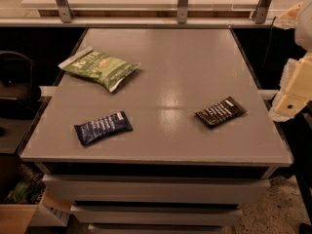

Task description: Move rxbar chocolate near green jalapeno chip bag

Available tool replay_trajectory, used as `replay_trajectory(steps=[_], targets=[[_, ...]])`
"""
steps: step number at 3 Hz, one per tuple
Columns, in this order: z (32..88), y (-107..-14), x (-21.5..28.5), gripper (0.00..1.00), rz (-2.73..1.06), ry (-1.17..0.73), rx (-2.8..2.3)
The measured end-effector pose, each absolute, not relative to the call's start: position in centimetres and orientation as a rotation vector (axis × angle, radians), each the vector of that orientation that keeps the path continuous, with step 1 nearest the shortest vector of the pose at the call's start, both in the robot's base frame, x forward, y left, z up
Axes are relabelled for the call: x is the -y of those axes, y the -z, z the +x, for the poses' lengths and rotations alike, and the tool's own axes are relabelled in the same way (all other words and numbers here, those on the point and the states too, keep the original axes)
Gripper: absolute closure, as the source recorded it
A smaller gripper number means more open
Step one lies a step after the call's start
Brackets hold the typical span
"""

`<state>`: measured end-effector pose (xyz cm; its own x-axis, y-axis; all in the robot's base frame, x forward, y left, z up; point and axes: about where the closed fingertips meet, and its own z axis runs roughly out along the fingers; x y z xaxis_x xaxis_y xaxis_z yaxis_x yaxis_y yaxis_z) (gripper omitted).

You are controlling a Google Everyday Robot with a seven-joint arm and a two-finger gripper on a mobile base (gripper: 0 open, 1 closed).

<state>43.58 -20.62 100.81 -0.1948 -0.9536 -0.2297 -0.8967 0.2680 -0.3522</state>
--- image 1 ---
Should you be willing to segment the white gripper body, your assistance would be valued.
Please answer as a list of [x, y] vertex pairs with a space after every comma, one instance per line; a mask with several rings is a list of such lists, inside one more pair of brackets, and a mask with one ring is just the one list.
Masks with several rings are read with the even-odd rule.
[[312, 99], [312, 56], [290, 58], [284, 67], [280, 90], [269, 110], [275, 122], [286, 122], [299, 113]]

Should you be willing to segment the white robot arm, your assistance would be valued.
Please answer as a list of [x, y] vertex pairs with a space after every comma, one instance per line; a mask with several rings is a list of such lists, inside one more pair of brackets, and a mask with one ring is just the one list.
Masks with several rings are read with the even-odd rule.
[[281, 19], [294, 26], [294, 41], [306, 54], [290, 58], [284, 67], [280, 90], [269, 110], [275, 122], [286, 122], [312, 100], [312, 1], [299, 2], [281, 14]]

